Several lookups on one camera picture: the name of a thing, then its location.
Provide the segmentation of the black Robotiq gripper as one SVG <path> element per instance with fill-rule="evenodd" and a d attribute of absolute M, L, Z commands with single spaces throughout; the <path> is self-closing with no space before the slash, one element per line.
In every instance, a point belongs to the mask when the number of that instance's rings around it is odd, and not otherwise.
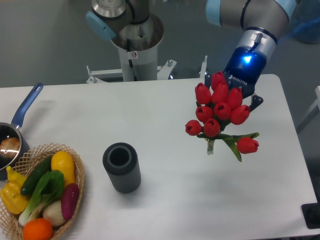
<path fill-rule="evenodd" d="M 249 109 L 253 112 L 258 108 L 264 99 L 255 93 L 255 85 L 267 64 L 267 57 L 258 51 L 259 44 L 253 46 L 240 46 L 233 52 L 227 66 L 222 71 L 228 88 L 240 88 L 242 98 L 251 96 Z M 210 87 L 212 75 L 204 76 L 204 85 Z"/>

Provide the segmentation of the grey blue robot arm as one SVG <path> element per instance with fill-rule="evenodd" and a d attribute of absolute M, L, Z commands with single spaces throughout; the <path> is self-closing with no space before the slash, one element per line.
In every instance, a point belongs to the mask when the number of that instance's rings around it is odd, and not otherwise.
<path fill-rule="evenodd" d="M 94 0 L 85 18 L 92 31 L 118 49 L 125 82 L 167 80 L 173 60 L 158 66 L 158 46 L 164 37 L 162 21 L 150 12 L 147 0 Z M 262 104 L 255 85 L 288 26 L 297 6 L 294 0 L 209 0 L 207 20 L 217 26 L 239 27 L 242 38 L 223 76 L 230 89 L 250 97 L 250 109 Z"/>

